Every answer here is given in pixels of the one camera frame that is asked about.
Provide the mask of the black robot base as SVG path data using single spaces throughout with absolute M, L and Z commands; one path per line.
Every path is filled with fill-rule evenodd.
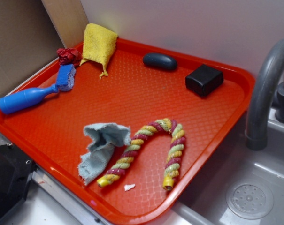
M 0 146 L 0 223 L 26 201 L 34 167 L 16 145 Z

